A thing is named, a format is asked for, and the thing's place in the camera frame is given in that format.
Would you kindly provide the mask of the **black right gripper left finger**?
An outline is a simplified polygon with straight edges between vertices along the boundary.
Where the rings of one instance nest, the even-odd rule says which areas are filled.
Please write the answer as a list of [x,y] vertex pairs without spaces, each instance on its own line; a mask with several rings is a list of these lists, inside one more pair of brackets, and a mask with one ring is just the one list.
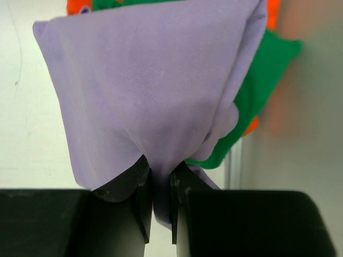
[[2,189],[1,256],[143,256],[152,219],[145,157],[97,188]]

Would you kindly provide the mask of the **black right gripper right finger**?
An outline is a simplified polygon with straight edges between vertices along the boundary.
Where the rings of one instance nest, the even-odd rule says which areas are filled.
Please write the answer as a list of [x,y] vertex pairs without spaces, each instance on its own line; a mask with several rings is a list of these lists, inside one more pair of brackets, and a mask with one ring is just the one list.
[[305,193],[215,190],[181,163],[170,175],[178,256],[336,256]]

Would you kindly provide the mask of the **purple t shirt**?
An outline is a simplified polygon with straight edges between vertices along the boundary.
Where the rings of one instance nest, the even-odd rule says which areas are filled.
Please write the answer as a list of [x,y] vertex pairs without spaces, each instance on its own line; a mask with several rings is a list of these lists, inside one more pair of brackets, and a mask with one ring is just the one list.
[[171,226],[169,175],[206,160],[238,121],[234,99],[266,28],[264,1],[175,1],[33,24],[78,185],[94,190],[140,157],[156,220]]

